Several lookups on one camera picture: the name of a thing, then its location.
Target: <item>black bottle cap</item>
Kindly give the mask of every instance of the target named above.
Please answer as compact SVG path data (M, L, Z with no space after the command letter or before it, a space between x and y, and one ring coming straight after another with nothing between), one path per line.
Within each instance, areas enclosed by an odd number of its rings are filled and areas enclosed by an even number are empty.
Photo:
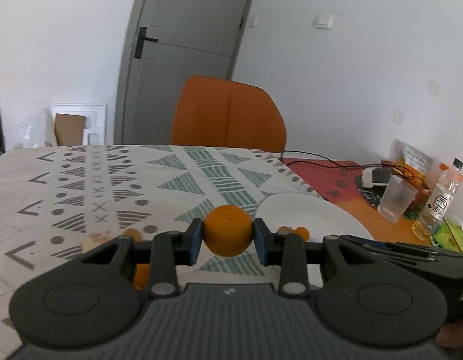
M461 170L461 168L463 168L463 162L461 162L458 158L455 158L453 160L453 166L458 168L458 170Z

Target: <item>translucent cup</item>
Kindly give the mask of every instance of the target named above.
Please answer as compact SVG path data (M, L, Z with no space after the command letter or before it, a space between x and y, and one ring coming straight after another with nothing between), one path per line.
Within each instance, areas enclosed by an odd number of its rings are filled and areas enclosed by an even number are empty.
M391 223L396 223L417 193L418 190L406 180L392 175L378 206L378 212Z

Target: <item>white wall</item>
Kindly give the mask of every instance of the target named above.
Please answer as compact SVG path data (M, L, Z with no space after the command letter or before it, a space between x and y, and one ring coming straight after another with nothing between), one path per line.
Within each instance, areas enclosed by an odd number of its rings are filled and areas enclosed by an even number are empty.
M6 145L16 122L49 103L106 103L116 90L134 0L0 0L0 110Z
M463 161L463 0L253 0L250 15L233 79L271 95L288 149L365 163L398 139ZM463 185L451 208L463 218Z

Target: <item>chair backrest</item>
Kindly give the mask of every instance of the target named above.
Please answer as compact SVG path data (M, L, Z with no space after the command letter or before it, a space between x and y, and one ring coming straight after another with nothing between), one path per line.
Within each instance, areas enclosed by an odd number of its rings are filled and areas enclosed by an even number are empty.
M286 140L283 118L263 89L201 76L186 83L175 113L172 144L282 152Z

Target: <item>bottle label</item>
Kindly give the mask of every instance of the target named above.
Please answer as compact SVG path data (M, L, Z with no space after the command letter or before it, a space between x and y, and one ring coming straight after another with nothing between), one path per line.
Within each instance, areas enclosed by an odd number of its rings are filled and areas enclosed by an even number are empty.
M429 212L434 218L442 219L452 200L453 196L450 193L443 191L437 186L426 202L424 210Z

